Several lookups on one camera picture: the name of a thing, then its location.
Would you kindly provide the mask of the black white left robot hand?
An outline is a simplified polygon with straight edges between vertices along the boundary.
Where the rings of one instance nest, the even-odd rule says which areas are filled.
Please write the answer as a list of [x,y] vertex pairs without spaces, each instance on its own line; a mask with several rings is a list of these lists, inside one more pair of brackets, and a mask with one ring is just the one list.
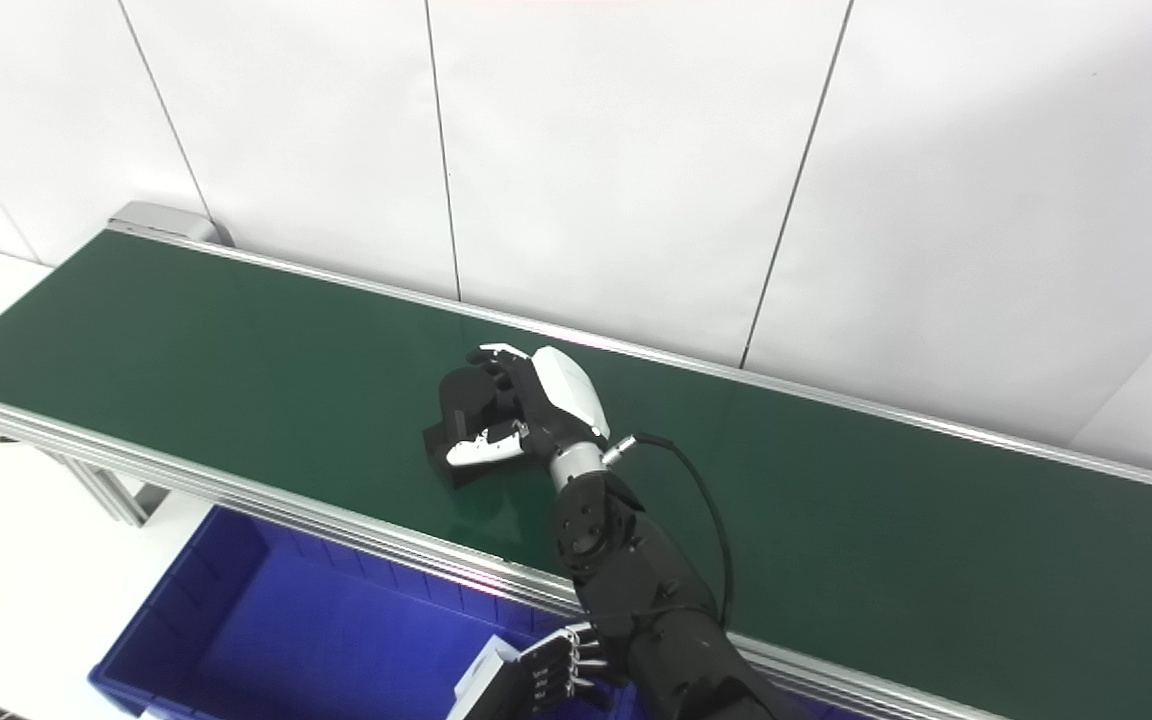
[[454,684],[445,717],[530,719],[573,698],[607,712],[614,707],[609,689],[628,684],[591,623],[559,626],[522,650],[492,635]]

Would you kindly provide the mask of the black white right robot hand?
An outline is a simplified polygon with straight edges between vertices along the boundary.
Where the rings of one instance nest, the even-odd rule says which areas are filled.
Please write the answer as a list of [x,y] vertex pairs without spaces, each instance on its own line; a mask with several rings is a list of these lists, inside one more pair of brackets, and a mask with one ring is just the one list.
[[558,486],[607,469],[602,401],[585,370],[556,347],[526,354],[482,344],[444,377],[439,401],[431,455],[454,479],[522,457],[540,462]]

